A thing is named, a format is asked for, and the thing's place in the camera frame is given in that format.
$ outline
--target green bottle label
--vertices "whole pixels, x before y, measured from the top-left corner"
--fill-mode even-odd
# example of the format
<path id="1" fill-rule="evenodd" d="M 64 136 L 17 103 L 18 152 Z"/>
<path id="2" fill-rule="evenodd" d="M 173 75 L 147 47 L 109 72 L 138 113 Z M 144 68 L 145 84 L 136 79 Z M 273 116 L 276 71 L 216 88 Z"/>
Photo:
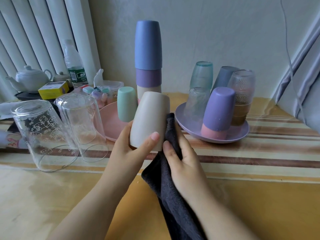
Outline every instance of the green bottle label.
<path id="1" fill-rule="evenodd" d="M 87 76 L 84 68 L 73 70 L 68 69 L 70 77 L 74 83 L 87 82 Z"/>

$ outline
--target wire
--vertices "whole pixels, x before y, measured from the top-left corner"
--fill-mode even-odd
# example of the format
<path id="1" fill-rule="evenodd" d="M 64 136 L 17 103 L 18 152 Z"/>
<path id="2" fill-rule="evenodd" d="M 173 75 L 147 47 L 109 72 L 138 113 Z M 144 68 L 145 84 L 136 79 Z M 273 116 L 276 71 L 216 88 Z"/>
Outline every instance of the wire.
<path id="1" fill-rule="evenodd" d="M 280 0 L 280 5 L 281 5 L 281 9 L 282 9 L 282 13 L 283 13 L 283 17 L 284 17 L 284 27 L 285 27 L 285 48 L 286 48 L 286 52 L 287 52 L 287 56 L 288 56 L 288 61 L 289 61 L 289 69 L 290 69 L 290 78 L 291 78 L 291 82 L 292 82 L 292 88 L 294 90 L 294 93 L 296 95 L 298 104 L 299 104 L 299 108 L 301 111 L 301 115 L 302 115 L 302 121 L 304 124 L 306 124 L 306 117 L 304 116 L 303 113 L 303 109 L 302 109 L 302 102 L 300 101 L 300 98 L 298 96 L 298 93 L 296 91 L 296 89 L 294 88 L 294 81 L 293 81 L 293 76 L 294 76 L 294 71 L 292 68 L 292 63 L 291 63 L 291 59 L 290 59 L 290 55 L 289 55 L 289 51 L 288 51 L 288 27 L 287 27 L 287 17 L 286 17 L 286 12 L 285 9 L 283 7 L 282 4 L 282 0 Z"/>

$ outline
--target mint green plastic cup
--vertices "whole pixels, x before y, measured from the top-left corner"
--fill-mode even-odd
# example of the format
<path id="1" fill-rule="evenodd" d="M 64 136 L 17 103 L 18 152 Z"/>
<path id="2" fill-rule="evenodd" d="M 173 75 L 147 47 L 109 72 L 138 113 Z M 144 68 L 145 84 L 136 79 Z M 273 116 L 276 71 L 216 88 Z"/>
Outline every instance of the mint green plastic cup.
<path id="1" fill-rule="evenodd" d="M 134 88 L 119 88 L 117 105 L 119 119 L 123 122 L 132 121 L 138 107 L 138 99 Z"/>

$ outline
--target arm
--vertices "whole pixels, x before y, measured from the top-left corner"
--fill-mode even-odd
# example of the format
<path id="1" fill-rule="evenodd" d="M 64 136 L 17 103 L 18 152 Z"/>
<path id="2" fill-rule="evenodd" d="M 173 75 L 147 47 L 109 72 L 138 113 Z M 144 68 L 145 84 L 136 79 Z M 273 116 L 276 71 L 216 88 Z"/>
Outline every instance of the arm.
<path id="1" fill-rule="evenodd" d="M 183 159 L 180 161 L 168 141 L 163 152 L 174 185 L 197 215 L 208 239 L 253 240 L 256 236 L 225 206 L 214 198 L 206 175 L 189 141 L 176 126 Z"/>
<path id="2" fill-rule="evenodd" d="M 137 149 L 129 147 L 129 123 L 115 142 L 108 165 L 94 188 L 71 210 L 49 240 L 104 239 L 118 203 L 159 140 L 157 132 Z"/>

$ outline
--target water bottle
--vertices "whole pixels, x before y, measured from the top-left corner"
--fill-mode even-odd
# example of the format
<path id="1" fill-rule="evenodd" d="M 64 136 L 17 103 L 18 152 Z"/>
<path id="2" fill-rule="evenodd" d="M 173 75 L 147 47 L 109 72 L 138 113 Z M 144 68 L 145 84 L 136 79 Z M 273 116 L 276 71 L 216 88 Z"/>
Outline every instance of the water bottle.
<path id="1" fill-rule="evenodd" d="M 88 84 L 82 59 L 76 48 L 73 46 L 72 40 L 64 40 L 64 45 L 64 61 L 69 71 L 73 87 L 78 88 Z"/>

